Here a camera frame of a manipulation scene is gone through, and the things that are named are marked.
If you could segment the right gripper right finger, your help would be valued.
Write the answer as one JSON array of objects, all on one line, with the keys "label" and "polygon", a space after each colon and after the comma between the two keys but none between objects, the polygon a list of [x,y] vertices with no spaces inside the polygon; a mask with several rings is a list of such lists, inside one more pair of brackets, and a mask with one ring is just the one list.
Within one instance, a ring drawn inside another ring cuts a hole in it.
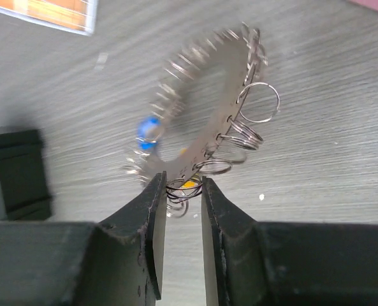
[{"label": "right gripper right finger", "polygon": [[207,305],[378,305],[378,225],[260,222],[202,184]]}]

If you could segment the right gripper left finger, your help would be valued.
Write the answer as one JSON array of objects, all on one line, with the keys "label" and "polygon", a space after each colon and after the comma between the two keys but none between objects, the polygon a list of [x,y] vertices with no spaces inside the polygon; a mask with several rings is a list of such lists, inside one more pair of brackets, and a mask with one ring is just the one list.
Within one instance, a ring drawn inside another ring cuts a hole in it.
[{"label": "right gripper left finger", "polygon": [[0,305],[154,305],[166,174],[101,222],[1,222]]}]

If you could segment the yellow tagged key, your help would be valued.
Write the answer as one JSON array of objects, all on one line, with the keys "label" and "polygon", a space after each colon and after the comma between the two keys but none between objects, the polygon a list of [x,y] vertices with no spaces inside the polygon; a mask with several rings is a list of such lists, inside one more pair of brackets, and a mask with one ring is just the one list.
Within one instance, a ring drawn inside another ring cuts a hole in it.
[{"label": "yellow tagged key", "polygon": [[193,176],[182,185],[182,188],[188,189],[188,188],[196,187],[197,185],[198,185],[198,182],[196,181],[196,177]]}]

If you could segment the blue tagged key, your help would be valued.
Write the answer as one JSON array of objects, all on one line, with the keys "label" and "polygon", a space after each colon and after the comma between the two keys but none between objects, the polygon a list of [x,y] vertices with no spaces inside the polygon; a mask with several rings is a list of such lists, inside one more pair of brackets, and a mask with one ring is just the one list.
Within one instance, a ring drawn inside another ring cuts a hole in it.
[{"label": "blue tagged key", "polygon": [[139,148],[144,153],[149,153],[151,150],[156,149],[159,141],[155,140],[158,136],[156,129],[161,125],[158,117],[147,117],[138,125],[136,139]]}]

